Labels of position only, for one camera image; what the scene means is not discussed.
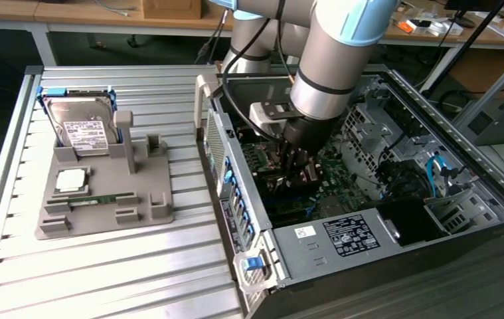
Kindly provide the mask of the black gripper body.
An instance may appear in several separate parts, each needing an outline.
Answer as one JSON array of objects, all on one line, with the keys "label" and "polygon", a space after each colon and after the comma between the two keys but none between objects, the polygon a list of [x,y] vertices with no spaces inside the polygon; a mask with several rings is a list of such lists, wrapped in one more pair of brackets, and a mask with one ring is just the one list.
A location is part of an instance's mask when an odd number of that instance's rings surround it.
[{"label": "black gripper body", "polygon": [[284,126],[284,139],[296,149],[316,155],[326,146],[339,118],[315,120],[307,116],[291,118]]}]

